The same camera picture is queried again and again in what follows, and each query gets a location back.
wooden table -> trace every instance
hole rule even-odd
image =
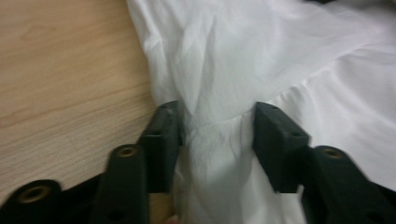
[[[125,0],[1,1],[1,201],[36,179],[67,189],[99,174],[154,109]],[[150,201],[163,223],[170,197]]]

wrinkled fabric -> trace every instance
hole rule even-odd
[[[391,3],[128,0],[158,105],[179,100],[182,223],[304,223],[252,151],[255,102],[282,108],[311,146],[346,151],[396,189],[396,12]]]

black plastic part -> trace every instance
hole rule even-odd
[[[387,198],[388,202],[392,204],[393,208],[396,210],[396,192],[381,185],[377,185],[375,183],[373,184],[376,185],[379,191],[381,191],[382,195]]]
[[[312,185],[304,185],[303,198],[301,199],[304,208],[306,223],[321,224],[327,223],[328,210],[326,203],[320,197],[318,187],[313,182]]]
[[[37,180],[17,189],[0,210],[0,223],[47,224],[59,215],[61,187],[53,180]]]
[[[396,211],[391,204],[345,152],[322,146],[310,154],[312,178],[326,204],[325,223],[396,223]]]
[[[145,150],[138,145],[115,148],[102,174],[91,224],[149,223]]]
[[[180,142],[177,117],[176,101],[161,105],[137,142],[146,150],[150,193],[171,191]]]
[[[257,103],[253,148],[275,192],[295,193],[308,134],[274,105]]]
[[[86,224],[90,221],[100,179],[101,175],[97,175],[62,192],[61,215],[57,223]]]

white cloth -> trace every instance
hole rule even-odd
[[[396,189],[396,13],[348,2],[128,0],[154,99],[183,107],[182,223],[304,223],[251,149],[257,101]]]

white fabric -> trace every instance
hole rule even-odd
[[[304,223],[298,196],[274,194],[251,149],[257,101],[396,189],[396,12],[356,2],[128,0],[154,99],[183,106],[183,223]]]

